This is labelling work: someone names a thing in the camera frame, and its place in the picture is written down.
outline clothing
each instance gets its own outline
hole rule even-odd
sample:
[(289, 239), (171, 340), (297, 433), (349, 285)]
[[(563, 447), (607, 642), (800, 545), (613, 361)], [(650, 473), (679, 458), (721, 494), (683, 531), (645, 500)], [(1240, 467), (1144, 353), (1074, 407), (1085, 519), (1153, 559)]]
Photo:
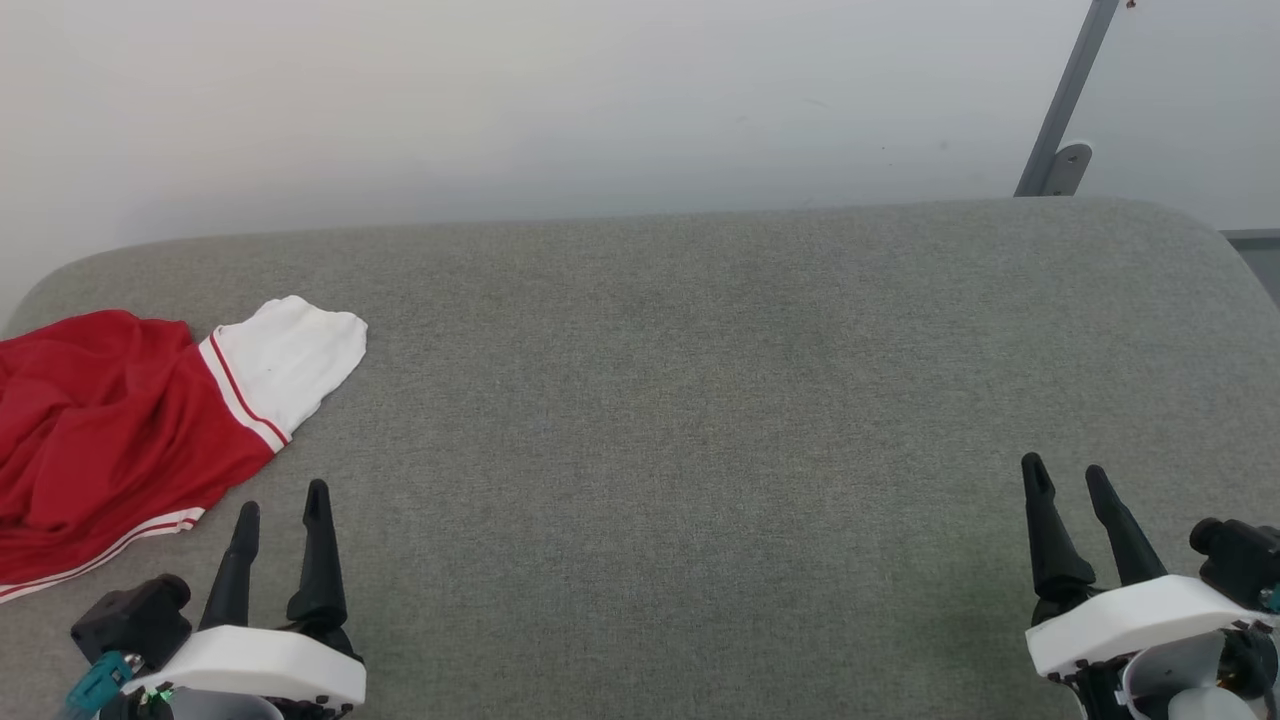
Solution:
[(0, 342), (0, 602), (195, 527), (356, 368), (365, 332), (291, 296), (198, 345), (123, 310)]

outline gray fabric surface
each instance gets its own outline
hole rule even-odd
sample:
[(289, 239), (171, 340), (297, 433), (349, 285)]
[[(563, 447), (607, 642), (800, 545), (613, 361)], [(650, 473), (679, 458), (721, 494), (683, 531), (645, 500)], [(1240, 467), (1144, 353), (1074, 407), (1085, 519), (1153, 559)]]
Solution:
[(0, 714), (84, 667), (99, 596), (184, 577), (241, 502), (253, 620), (333, 488), (370, 671), (353, 717), (1078, 717), (1023, 643), (1018, 460), (1115, 580), (1085, 465), (1174, 571), (1276, 523), (1280, 315), (1221, 236), (1105, 200), (340, 229), (74, 263), (9, 328), (119, 306), (197, 336), (298, 293), (369, 354), (189, 533), (0, 606)]

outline cable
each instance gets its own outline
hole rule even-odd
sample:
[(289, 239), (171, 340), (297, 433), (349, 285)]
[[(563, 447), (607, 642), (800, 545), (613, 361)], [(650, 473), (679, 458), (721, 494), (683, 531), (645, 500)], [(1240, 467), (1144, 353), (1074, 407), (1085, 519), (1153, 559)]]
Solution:
[(1245, 630), (1242, 633), (1228, 633), (1226, 641), (1230, 642), (1233, 646), (1235, 646), (1235, 651), (1240, 655), (1240, 657), (1244, 659), (1245, 662), (1249, 664), (1249, 671), (1257, 674), (1258, 678), (1262, 678), (1265, 685), (1265, 689), (1262, 691), (1262, 702), (1267, 706), (1267, 720), (1276, 720), (1280, 716), (1276, 715), (1275, 688), (1272, 687), (1272, 683), (1266, 682), (1267, 671), (1266, 667), (1262, 666), (1262, 656), (1260, 651), (1249, 647), (1249, 644), (1244, 642), (1245, 633), (1249, 633), (1251, 638), (1253, 639), (1261, 639), (1266, 642), (1266, 638), (1258, 638), (1257, 633), (1253, 630)]

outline white stripe trim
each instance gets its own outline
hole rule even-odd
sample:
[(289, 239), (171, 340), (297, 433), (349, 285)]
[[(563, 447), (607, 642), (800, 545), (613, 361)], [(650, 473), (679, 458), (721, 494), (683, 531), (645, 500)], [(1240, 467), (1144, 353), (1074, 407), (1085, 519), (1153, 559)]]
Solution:
[(26, 583), (0, 585), (0, 603), (5, 603), (17, 597), (31, 594), (36, 591), (42, 591), (64, 580), (83, 575), (84, 573), (88, 573), (90, 570), (119, 555), (122, 550), (138, 538), (169, 536), (173, 533), (180, 533), (182, 530), (189, 530), (196, 527), (196, 520), (200, 520), (200, 516), (204, 514), (204, 507), (189, 507), (187, 510), (177, 510), (174, 512), (166, 512), (157, 518), (146, 520), (120, 536), (120, 539), (111, 543), (111, 547), (106, 548), (97, 557), (90, 560), (79, 568), (73, 568), (64, 573), (58, 573), (56, 575), (49, 575), (47, 578), (40, 578)]
[(280, 441), (280, 436), (275, 434), (275, 430), (273, 430), (266, 423), (255, 420), (248, 414), (248, 410), (246, 410), (241, 404), (239, 397), (236, 396), (236, 388), (232, 386), (232, 379), (227, 375), (227, 372), (223, 370), (223, 364), (218, 359), (218, 351), (214, 350), (210, 337), (206, 337), (204, 342), (200, 343), (200, 356), (205, 360), (205, 366), (209, 368), (209, 373), (214, 375), (214, 382), (218, 383), (219, 392), (223, 393), (223, 404), (227, 405), (227, 409), (232, 411), (232, 416), (234, 416), (239, 424), (257, 433), (257, 436), (262, 438), (262, 442), (271, 448), (271, 452), (284, 450), (284, 442)]

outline red stripe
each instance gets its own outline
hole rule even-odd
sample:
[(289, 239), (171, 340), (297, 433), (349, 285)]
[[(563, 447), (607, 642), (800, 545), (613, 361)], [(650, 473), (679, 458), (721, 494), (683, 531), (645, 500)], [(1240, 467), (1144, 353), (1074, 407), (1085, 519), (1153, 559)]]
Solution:
[(227, 365), (227, 359), (223, 357), (223, 350), (220, 347), (218, 347), (218, 331), (216, 329), (214, 332), (209, 333), (209, 345), (211, 345), (214, 347), (214, 355), (218, 355), (218, 363), (221, 364), (223, 372), (227, 373), (227, 379), (228, 379), (228, 382), (232, 383), (232, 391), (236, 392), (236, 400), (241, 401), (241, 407), (244, 409), (244, 413), (247, 413), (250, 418), (253, 418), (259, 423), (262, 423), (264, 425), (271, 428), (271, 432), (275, 433), (275, 437), (280, 438), (280, 442), (283, 442), (284, 445), (289, 445), (289, 441), (284, 437), (284, 433), (280, 432), (280, 428), (276, 428), (274, 424), (271, 424), (270, 420), (268, 420), (265, 418), (259, 418), (250, 409), (248, 402), (244, 402), (244, 396), (241, 395), (239, 386), (236, 384), (236, 375), (232, 374), (230, 366)]
[(13, 593), (19, 592), (19, 591), (24, 591), (24, 589), (35, 587), (35, 585), (42, 585), (45, 583), (61, 583), (64, 580), (70, 580), (72, 578), (78, 578), (78, 577), (83, 575), (84, 573), (88, 573), (90, 570), (96, 569), (99, 565), (102, 565), (108, 560), (110, 560), (110, 559), (115, 557), (116, 555), (119, 555), (120, 551), (123, 551), (127, 544), (129, 544), (131, 542), (138, 539), (138, 536), (141, 536), (142, 533), (150, 533), (150, 532), (154, 532), (154, 530), (163, 530), (165, 528), (177, 528), (178, 525), (182, 525), (183, 523), (191, 523), (192, 527), (195, 527), (195, 524), (196, 524), (195, 520), (184, 519), (184, 520), (177, 520), (174, 523), (161, 523), (159, 525), (148, 525), (146, 528), (140, 528), (140, 529), (129, 533), (128, 536), (125, 536), (124, 539), (115, 541), (116, 543), (119, 543), (119, 547), (115, 548), (115, 552), (110, 552), (108, 555), (104, 555), (104, 556), (99, 557), (97, 560), (90, 562), (88, 565), (84, 565), (79, 570), (76, 570), (70, 575), (67, 575), (64, 578), (58, 578), (56, 580), (51, 579), (51, 578), (40, 578), (38, 580), (31, 580), (31, 582), (23, 583), (20, 585), (14, 585), (12, 588), (8, 588), (8, 589), (0, 592), (0, 598), (4, 598), (5, 596), (13, 594)]

